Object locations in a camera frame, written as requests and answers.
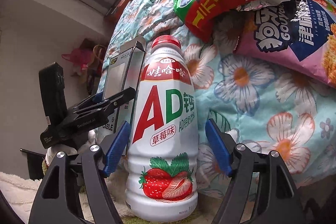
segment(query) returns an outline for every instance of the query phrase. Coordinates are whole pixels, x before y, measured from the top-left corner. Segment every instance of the bottle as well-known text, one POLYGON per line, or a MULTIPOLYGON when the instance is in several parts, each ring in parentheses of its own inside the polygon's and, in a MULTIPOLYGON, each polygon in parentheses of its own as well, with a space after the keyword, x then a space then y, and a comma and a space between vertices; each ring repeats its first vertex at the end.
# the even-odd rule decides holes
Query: bottle
POLYGON ((197 112, 181 55, 175 37, 153 41, 127 152, 126 204, 136 216, 153 222, 181 220, 197 205, 197 112))

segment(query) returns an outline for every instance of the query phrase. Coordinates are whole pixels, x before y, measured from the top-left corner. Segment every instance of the bed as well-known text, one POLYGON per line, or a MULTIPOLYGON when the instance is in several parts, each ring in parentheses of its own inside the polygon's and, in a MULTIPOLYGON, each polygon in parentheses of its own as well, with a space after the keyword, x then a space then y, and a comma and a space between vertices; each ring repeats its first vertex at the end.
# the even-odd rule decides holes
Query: bed
MULTIPOLYGON (((223 197, 230 180, 207 143, 204 126, 209 118, 255 152, 277 150, 298 187, 336 173, 336 90, 278 65, 232 54, 243 22, 241 12, 219 16, 213 42, 204 44, 176 17, 173 0, 132 0, 111 38, 98 88, 103 90, 109 60, 123 43, 144 36, 145 63, 156 37, 178 38, 196 90, 198 191, 215 198, 223 197)), ((251 199, 257 182, 254 174, 251 199)))

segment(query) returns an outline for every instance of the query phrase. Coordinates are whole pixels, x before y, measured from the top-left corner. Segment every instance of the strawberry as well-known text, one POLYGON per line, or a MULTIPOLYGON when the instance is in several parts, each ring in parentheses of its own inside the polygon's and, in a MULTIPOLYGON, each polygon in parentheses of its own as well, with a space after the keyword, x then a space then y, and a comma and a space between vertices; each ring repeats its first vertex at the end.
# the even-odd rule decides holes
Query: strawberry
POLYGON ((178 201, 186 198, 192 191, 193 184, 190 174, 182 171, 172 178, 162 196, 165 200, 178 201))
POLYGON ((152 168, 142 172, 139 183, 146 196, 153 199, 163 199, 162 193, 168 187, 172 177, 164 170, 152 168))

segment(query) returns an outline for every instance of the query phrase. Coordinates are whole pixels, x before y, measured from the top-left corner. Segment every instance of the red letter a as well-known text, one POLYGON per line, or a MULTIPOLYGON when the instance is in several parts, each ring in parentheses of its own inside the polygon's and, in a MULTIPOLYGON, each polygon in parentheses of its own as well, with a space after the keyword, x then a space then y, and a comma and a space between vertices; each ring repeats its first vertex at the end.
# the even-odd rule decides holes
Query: red letter a
POLYGON ((139 122, 136 126, 132 143, 135 143, 137 140, 140 140, 143 136, 145 129, 150 127, 151 125, 154 125, 155 130, 164 126, 157 85, 152 86, 152 90, 148 95, 147 101, 140 115, 139 122), (154 117, 147 120, 152 105, 153 105, 154 117))

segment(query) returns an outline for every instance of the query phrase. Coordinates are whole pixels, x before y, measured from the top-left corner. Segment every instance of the black mechanical device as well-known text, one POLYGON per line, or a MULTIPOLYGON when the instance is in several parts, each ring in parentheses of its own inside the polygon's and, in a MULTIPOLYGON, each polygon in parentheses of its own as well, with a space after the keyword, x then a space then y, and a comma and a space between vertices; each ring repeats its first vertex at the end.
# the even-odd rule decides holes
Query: black mechanical device
POLYGON ((40 90, 48 128, 41 134, 44 148, 64 144, 79 149, 87 132, 108 123, 108 116, 135 97, 134 88, 126 88, 102 100, 103 92, 89 96, 67 109, 64 97, 63 68, 56 62, 39 71, 40 90))
MULTIPOLYGON (((252 152, 245 145, 236 144, 231 135, 222 133, 212 119, 207 121, 205 130, 221 170, 231 177, 212 224, 239 224, 253 172, 259 172, 258 192, 252 217, 244 223, 305 223, 297 189, 278 152, 252 152)), ((122 224, 104 177, 115 171, 129 133, 129 125, 124 122, 114 140, 108 135, 100 145, 93 145, 80 155, 59 152, 38 189, 29 224, 90 224, 84 220, 78 198, 78 173, 83 173, 95 223, 122 224)))

